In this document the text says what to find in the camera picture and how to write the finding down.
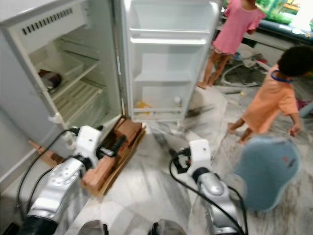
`hand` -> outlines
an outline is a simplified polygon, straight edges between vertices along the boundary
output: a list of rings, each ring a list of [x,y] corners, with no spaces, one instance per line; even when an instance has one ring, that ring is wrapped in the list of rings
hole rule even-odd
[[[302,130],[302,125],[301,123],[295,123],[292,128],[289,129],[288,133],[292,136],[292,137],[296,137],[300,131]]]

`blue lanyard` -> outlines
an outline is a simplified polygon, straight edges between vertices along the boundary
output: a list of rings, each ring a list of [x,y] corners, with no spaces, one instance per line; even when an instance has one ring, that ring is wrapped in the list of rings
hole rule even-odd
[[[292,81],[282,80],[282,79],[279,79],[279,78],[275,77],[275,76],[274,76],[274,73],[275,73],[275,72],[279,72],[279,70],[274,70],[274,71],[270,74],[270,76],[271,76],[274,80],[276,80],[276,81],[278,81],[278,82],[285,82],[285,83],[291,83],[291,82],[292,82]]]

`black hair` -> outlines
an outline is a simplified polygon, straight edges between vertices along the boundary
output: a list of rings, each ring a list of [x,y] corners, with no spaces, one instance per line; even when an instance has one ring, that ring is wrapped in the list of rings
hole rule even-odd
[[[277,64],[280,72],[289,77],[313,71],[313,47],[292,47],[284,52]]]

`pink dress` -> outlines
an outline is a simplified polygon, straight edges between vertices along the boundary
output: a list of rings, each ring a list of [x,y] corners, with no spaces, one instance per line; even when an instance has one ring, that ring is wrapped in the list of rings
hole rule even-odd
[[[225,16],[227,20],[223,29],[213,42],[213,46],[224,54],[234,54],[237,51],[244,34],[248,30],[256,29],[261,19],[266,17],[259,8],[248,11],[243,9],[242,0],[230,0]]]

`boy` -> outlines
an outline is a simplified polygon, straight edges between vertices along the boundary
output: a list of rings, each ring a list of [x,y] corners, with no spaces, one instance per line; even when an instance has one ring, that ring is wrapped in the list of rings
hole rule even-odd
[[[237,128],[246,123],[248,128],[239,140],[239,143],[246,143],[253,133],[266,133],[281,111],[283,115],[290,116],[294,123],[289,134],[297,136],[302,124],[291,82],[292,78],[302,76],[312,69],[312,47],[298,46],[285,51],[277,65],[268,71],[262,87],[243,116],[235,123],[228,124],[228,132],[234,134]]]

